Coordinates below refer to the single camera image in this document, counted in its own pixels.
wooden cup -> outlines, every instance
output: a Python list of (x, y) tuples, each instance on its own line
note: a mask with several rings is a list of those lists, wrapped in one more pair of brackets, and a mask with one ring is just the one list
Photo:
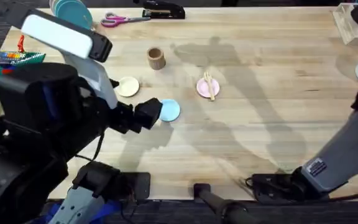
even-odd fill
[(150, 67), (154, 70), (160, 70), (167, 64), (164, 58), (164, 52), (158, 47), (148, 49), (147, 59), (149, 60)]

pink plate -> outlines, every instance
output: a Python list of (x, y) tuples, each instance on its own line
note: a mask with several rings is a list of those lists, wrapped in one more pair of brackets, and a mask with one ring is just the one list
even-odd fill
[[(215, 93), (215, 96), (219, 93), (219, 90), (221, 89), (219, 87), (219, 83), (218, 81), (216, 81), (214, 78), (211, 80), (211, 84), (212, 84), (212, 89)], [(205, 98), (210, 98), (211, 95), (209, 94), (209, 90), (208, 90), (208, 83), (205, 81), (204, 78), (198, 80), (197, 82), (197, 92), (205, 97)]]

blue plate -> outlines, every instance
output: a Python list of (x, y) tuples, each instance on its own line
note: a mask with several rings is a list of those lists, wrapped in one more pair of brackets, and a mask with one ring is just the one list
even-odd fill
[(64, 2), (67, 2), (67, 1), (74, 1), (74, 0), (55, 0), (53, 2), (53, 6), (52, 6), (52, 12), (53, 12), (53, 15), (56, 16), (56, 9), (59, 5), (63, 4)]
[(93, 18), (86, 6), (79, 1), (59, 1), (55, 8), (55, 15), (72, 24), (91, 29)]
[(180, 114), (180, 106), (175, 100), (167, 99), (162, 100), (162, 109), (160, 119), (165, 122), (176, 120)]

scissors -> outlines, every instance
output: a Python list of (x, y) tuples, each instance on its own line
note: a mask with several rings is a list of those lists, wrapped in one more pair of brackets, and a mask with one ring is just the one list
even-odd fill
[(140, 21), (149, 21), (151, 18), (149, 17), (138, 17), (138, 18), (129, 18), (117, 16), (112, 12), (108, 12), (106, 14), (106, 18), (102, 19), (101, 24), (104, 27), (116, 27), (119, 24), (124, 24), (127, 22), (140, 22)]

stapler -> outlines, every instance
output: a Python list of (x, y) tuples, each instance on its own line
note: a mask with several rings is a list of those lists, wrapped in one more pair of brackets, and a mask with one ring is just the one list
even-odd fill
[(185, 19), (183, 6), (165, 1), (145, 1), (142, 17), (152, 19)]

